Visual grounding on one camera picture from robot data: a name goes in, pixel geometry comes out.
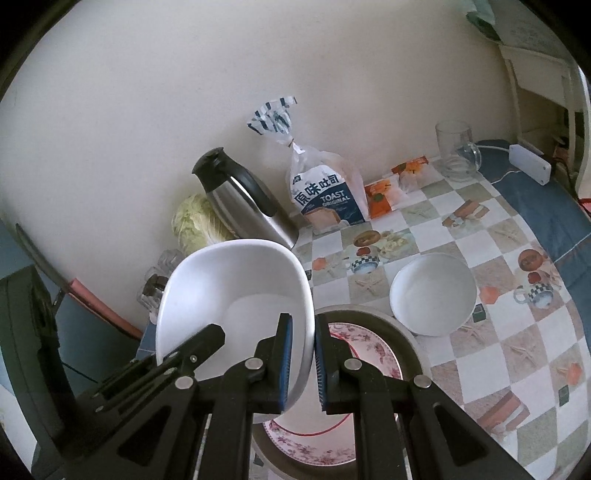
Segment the white power bank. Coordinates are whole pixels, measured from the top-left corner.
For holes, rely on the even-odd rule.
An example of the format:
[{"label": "white power bank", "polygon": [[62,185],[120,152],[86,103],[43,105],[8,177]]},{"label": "white power bank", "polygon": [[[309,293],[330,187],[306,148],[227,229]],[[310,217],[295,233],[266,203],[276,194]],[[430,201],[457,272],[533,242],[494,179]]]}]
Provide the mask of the white power bank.
[{"label": "white power bank", "polygon": [[540,185],[546,185],[550,181],[551,165],[521,145],[509,146],[509,162]]}]

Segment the orange package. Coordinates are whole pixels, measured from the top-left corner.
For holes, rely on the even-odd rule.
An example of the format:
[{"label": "orange package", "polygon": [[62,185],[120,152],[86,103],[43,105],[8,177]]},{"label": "orange package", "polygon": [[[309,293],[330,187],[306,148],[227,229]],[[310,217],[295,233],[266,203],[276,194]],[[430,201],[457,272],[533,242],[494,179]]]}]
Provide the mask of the orange package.
[{"label": "orange package", "polygon": [[406,193],[443,180],[443,176],[433,168],[425,156],[396,165],[392,173],[398,174],[400,188]]},{"label": "orange package", "polygon": [[398,177],[391,176],[365,186],[368,198],[369,217],[377,218],[396,209],[408,197],[398,187]]}]

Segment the metal bolt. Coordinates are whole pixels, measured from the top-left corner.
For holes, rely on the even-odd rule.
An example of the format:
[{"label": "metal bolt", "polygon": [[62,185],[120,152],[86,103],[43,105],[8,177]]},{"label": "metal bolt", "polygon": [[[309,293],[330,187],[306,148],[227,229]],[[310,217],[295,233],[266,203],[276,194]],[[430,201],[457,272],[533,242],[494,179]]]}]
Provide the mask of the metal bolt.
[{"label": "metal bolt", "polygon": [[347,370],[359,370],[361,368],[361,360],[358,358],[348,358],[345,360],[345,368]]},{"label": "metal bolt", "polygon": [[433,383],[426,375],[417,375],[414,377],[413,382],[418,388],[429,388],[431,383]]},{"label": "metal bolt", "polygon": [[254,356],[246,360],[246,362],[244,362],[244,365],[249,370],[259,370],[259,368],[263,365],[263,361],[260,358]]},{"label": "metal bolt", "polygon": [[191,388],[193,385],[193,379],[191,377],[178,377],[174,382],[174,386],[177,387],[179,390],[186,390]]}]

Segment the teacup illustration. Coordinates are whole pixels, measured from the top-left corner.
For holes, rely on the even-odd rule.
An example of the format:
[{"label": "teacup illustration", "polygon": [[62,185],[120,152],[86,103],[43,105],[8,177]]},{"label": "teacup illustration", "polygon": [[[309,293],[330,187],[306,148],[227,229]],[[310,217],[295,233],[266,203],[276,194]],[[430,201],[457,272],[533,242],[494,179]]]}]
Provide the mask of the teacup illustration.
[{"label": "teacup illustration", "polygon": [[545,282],[535,282],[526,286],[520,285],[513,292],[513,298],[517,303],[531,303],[539,309],[550,307],[554,298],[552,285]]}]

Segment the pink floral pattern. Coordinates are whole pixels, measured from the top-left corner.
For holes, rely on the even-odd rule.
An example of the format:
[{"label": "pink floral pattern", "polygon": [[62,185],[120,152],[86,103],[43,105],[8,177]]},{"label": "pink floral pattern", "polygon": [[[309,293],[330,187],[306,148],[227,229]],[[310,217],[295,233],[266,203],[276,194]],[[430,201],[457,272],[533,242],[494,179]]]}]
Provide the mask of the pink floral pattern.
[{"label": "pink floral pattern", "polygon": [[277,445],[284,453],[302,463],[316,466],[330,466],[340,465],[355,460],[354,441],[352,448],[323,450],[306,445],[305,437],[299,438],[295,435],[284,432],[274,420],[266,422],[264,427],[275,445]]},{"label": "pink floral pattern", "polygon": [[[402,378],[400,365],[392,349],[378,335],[351,323],[331,323],[329,329],[332,336],[341,338],[349,344],[354,356],[379,368],[386,376]],[[355,437],[352,434],[352,422],[353,417],[351,416],[342,423],[346,427],[338,425],[320,435],[287,432],[274,420],[263,425],[276,447],[291,458],[308,465],[334,466],[355,460]],[[345,442],[346,447],[342,446],[342,435],[350,437],[350,441]],[[339,441],[333,443],[338,443],[341,447],[320,448],[315,446],[330,445],[330,439],[335,438],[333,436],[339,436]],[[325,441],[318,442],[320,437]]]}]

